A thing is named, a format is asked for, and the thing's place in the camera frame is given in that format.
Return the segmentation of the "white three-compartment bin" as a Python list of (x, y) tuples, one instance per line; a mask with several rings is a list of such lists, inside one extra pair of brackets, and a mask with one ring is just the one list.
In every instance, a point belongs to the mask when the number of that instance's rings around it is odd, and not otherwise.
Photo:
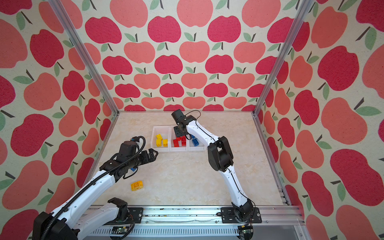
[(172, 126), (154, 126), (152, 130), (151, 148), (157, 152), (192, 152), (205, 151), (207, 146), (193, 135), (177, 137)]

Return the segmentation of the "yellow double lego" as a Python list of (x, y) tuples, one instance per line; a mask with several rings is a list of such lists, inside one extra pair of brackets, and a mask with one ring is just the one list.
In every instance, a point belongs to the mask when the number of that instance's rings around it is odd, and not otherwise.
[(131, 190), (134, 192), (134, 191), (137, 191), (137, 190), (140, 190), (144, 187), (144, 184), (143, 184), (143, 181), (136, 181), (134, 183), (131, 184)]

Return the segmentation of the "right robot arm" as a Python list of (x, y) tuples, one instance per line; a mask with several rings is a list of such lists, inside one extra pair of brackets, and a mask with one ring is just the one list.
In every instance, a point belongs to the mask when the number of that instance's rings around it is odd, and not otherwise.
[(218, 137), (204, 128), (194, 116), (186, 116), (181, 110), (172, 113), (176, 122), (174, 132), (176, 137), (192, 135), (201, 141), (208, 152), (208, 161), (213, 170), (223, 177), (232, 200), (234, 214), (238, 222), (250, 223), (255, 207), (246, 196), (234, 168), (234, 155), (226, 137)]

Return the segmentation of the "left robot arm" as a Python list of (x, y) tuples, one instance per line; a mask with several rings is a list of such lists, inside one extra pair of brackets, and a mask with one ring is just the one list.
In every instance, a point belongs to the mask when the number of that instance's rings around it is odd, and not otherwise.
[(33, 224), (34, 240), (83, 240), (103, 225), (128, 226), (126, 237), (135, 226), (127, 202), (112, 198), (96, 210), (84, 216), (86, 210), (120, 179), (127, 179), (131, 169), (149, 164), (157, 159), (158, 151), (144, 149), (146, 140), (134, 137), (121, 144), (119, 152), (106, 161), (95, 176), (81, 189), (50, 213), (42, 212)]

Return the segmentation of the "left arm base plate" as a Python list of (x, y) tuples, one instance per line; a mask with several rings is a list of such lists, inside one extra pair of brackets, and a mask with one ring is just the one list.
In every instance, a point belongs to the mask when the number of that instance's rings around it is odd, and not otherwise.
[(122, 207), (119, 208), (116, 222), (118, 224), (126, 224), (128, 222), (134, 222), (140, 224), (143, 217), (143, 208)]

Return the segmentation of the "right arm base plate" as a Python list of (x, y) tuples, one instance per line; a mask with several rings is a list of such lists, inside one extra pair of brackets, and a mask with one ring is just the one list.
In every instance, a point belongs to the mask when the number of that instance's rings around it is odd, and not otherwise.
[(221, 217), (223, 224), (261, 224), (262, 216), (259, 208), (250, 210), (237, 209), (233, 207), (222, 207), (217, 213)]

